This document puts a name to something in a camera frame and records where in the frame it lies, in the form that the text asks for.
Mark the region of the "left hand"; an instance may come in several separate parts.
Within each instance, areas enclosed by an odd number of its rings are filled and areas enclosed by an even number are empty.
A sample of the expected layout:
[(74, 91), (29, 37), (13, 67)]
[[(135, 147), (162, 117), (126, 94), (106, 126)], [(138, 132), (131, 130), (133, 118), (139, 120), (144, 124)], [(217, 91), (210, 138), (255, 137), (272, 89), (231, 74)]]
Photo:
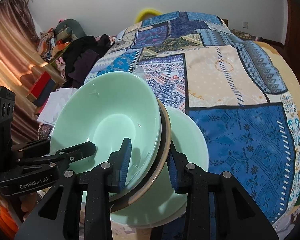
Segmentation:
[(44, 196), (44, 192), (42, 190), (30, 193), (26, 196), (22, 196), (21, 198), (21, 210), (24, 212), (30, 212), (33, 208), (38, 204), (38, 202)]

